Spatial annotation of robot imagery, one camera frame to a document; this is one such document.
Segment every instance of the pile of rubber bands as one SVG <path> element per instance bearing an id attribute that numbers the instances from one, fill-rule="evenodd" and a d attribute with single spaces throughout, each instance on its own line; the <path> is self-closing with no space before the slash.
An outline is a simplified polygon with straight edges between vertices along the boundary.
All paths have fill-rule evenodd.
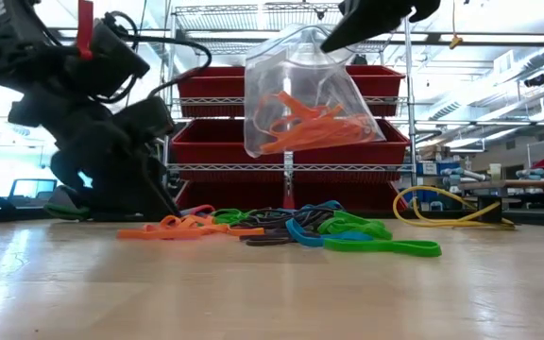
<path id="1" fill-rule="evenodd" d="M 119 239 L 198 239 L 213 233 L 238 236 L 248 246 L 262 247 L 299 243 L 335 251 L 395 252 L 419 257 L 442 255 L 432 241 L 394 241 L 382 221 L 348 213 L 337 201 L 299 210 L 261 209 L 242 212 L 198 207 L 182 217 L 167 216 L 158 225 L 121 229 Z"/>

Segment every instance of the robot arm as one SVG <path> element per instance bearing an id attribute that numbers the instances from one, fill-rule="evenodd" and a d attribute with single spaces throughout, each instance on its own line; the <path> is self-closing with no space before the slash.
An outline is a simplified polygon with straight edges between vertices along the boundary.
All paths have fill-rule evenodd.
<path id="1" fill-rule="evenodd" d="M 411 23 L 427 19 L 440 7 L 440 0 L 344 0 L 339 4 L 343 19 L 322 44 L 325 52 L 332 52 L 365 39 L 388 33 L 400 26 L 412 8 L 416 13 Z"/>
<path id="2" fill-rule="evenodd" d="M 109 15 L 89 21 L 88 41 L 83 35 L 83 42 L 62 46 L 34 12 L 36 2 L 0 0 L 0 85 L 24 94 L 8 120 L 54 136 L 52 172 L 89 208 L 151 220 L 179 214 L 162 186 L 166 169 L 147 147 L 173 130 L 164 102 L 153 95 L 114 115 L 103 105 L 148 64 L 119 38 L 124 29 Z M 86 3 L 79 0 L 79 9 Z"/>

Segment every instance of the green rubber band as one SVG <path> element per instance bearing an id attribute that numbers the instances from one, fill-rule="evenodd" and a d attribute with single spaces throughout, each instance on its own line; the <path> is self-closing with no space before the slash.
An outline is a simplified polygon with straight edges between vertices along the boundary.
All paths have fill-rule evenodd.
<path id="1" fill-rule="evenodd" d="M 216 224 L 228 224 L 236 226 L 249 217 L 251 212 L 241 212 L 238 209 L 220 209 L 212 213 Z"/>
<path id="2" fill-rule="evenodd" d="M 395 252 L 418 257 L 442 255 L 440 245 L 432 241 L 345 241 L 325 239 L 324 248 L 351 252 Z"/>
<path id="3" fill-rule="evenodd" d="M 45 203 L 43 209 L 53 217 L 69 221 L 84 221 L 90 216 L 90 209 L 86 207 L 74 209 L 54 203 Z"/>
<path id="4" fill-rule="evenodd" d="M 338 234 L 346 231 L 360 231 L 379 240 L 391 240 L 394 236 L 385 228 L 382 221 L 365 219 L 347 212 L 335 212 L 333 218 L 326 220 L 318 227 L 318 232 L 322 234 Z"/>

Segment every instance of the orange rubber band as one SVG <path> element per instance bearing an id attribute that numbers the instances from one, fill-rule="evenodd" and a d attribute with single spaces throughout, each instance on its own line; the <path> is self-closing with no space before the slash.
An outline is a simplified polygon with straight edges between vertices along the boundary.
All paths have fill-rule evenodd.
<path id="1" fill-rule="evenodd" d="M 264 130 L 257 125 L 257 114 L 272 98 L 279 100 L 291 113 L 274 121 L 269 130 Z M 326 106 L 308 108 L 285 91 L 266 96 L 260 101 L 254 125 L 260 132 L 276 137 L 277 140 L 261 145 L 262 152 L 273 154 L 375 140 L 377 131 L 369 124 L 368 114 L 359 113 L 345 119 L 336 119 L 343 109 L 341 105 L 334 108 Z"/>
<path id="2" fill-rule="evenodd" d="M 228 224 L 215 224 L 212 216 L 186 215 L 181 218 L 166 216 L 156 225 L 147 224 L 142 229 L 120 229 L 118 239 L 134 240 L 176 240 L 196 239 L 202 235 L 226 233 L 232 236 L 264 235 L 263 228 L 232 229 Z"/>

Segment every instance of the yellow hose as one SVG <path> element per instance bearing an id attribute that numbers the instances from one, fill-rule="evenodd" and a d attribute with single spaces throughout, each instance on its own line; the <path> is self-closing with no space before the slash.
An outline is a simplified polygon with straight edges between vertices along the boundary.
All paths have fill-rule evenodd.
<path id="1" fill-rule="evenodd" d="M 398 220 L 400 220 L 400 221 L 402 221 L 402 222 L 404 222 L 406 224 L 409 224 L 411 226 L 424 227 L 424 228 L 495 227 L 495 228 L 499 228 L 499 229 L 502 229 L 502 230 L 514 230 L 515 229 L 514 223 L 511 222 L 510 220 L 504 219 L 504 218 L 501 220 L 500 224 L 490 224 L 490 223 L 474 221 L 474 219 L 484 215 L 485 213 L 489 213 L 493 209 L 499 207 L 501 205 L 501 203 L 499 203 L 499 202 L 493 203 L 493 204 L 489 205 L 488 207 L 486 207 L 486 208 L 484 208 L 484 209 L 482 209 L 480 211 L 474 212 L 472 214 L 469 214 L 469 215 L 467 215 L 465 217 L 462 217 L 462 218 L 459 218 L 457 220 L 434 220 L 434 219 L 426 218 L 421 214 L 421 212 L 419 211 L 419 209 L 417 207 L 417 198 L 414 196 L 414 198 L 413 198 L 413 200 L 414 200 L 413 208 L 415 210 L 415 215 L 416 215 L 416 217 L 418 219 L 420 219 L 420 220 L 422 220 L 424 222 L 417 222 L 417 221 L 407 220 L 404 217 L 400 216 L 400 213 L 398 212 L 398 203 L 400 202 L 400 199 L 404 195 L 406 195 L 408 193 L 415 192 L 417 190 L 427 190 L 427 191 L 439 193 L 441 195 L 448 196 L 448 197 L 450 197 L 450 198 L 452 198 L 454 200 L 457 200 L 457 201 L 463 203 L 468 208 L 477 209 L 475 206 L 473 206 L 469 202 L 465 201 L 462 197 L 460 197 L 458 195 L 455 195 L 455 194 L 452 194 L 452 193 L 449 193 L 446 190 L 442 190 L 442 189 L 438 189 L 438 188 L 434 188 L 434 187 L 430 187 L 430 186 L 411 187 L 411 188 L 408 188 L 408 189 L 402 191 L 401 193 L 399 193 L 396 196 L 396 198 L 394 199 L 394 205 L 392 207 L 394 209 L 394 215 L 396 216 L 396 218 L 398 218 Z"/>

